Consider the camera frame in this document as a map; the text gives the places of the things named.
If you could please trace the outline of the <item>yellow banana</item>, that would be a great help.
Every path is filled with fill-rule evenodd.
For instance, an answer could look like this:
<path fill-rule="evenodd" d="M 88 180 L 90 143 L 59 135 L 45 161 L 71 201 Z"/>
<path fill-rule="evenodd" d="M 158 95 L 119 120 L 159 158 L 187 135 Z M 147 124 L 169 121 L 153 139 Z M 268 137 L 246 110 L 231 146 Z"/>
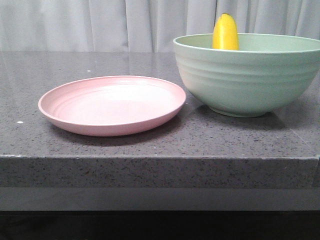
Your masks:
<path fill-rule="evenodd" d="M 237 24 L 228 13 L 223 13 L 215 23 L 212 35 L 212 48 L 232 51 L 240 49 Z"/>

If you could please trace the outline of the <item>pink plate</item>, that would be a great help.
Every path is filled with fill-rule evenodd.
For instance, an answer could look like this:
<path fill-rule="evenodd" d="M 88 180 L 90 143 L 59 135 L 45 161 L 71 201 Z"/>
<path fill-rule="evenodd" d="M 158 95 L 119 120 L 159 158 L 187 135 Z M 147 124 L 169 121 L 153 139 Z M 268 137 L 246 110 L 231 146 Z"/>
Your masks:
<path fill-rule="evenodd" d="M 136 134 L 171 120 L 186 100 L 175 83 L 146 76 L 117 75 L 77 80 L 45 93 L 41 113 L 71 133 L 114 137 Z"/>

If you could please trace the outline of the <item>green bowl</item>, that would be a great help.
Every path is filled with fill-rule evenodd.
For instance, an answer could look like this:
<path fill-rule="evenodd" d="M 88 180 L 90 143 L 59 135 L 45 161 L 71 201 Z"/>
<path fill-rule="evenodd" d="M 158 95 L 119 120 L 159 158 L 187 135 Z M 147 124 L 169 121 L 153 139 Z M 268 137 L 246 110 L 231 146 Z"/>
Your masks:
<path fill-rule="evenodd" d="M 211 34 L 173 41 L 180 77 L 213 111 L 251 118 L 284 107 L 303 94 L 320 69 L 317 39 L 241 33 L 238 50 L 213 49 Z"/>

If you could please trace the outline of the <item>white curtain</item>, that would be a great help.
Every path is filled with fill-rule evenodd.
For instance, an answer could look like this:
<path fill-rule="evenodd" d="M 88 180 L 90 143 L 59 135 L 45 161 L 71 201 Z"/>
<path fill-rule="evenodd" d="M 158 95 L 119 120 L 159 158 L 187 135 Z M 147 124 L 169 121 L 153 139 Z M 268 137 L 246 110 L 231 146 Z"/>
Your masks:
<path fill-rule="evenodd" d="M 3 0 L 1 51 L 171 52 L 230 14 L 240 33 L 320 37 L 317 0 Z"/>

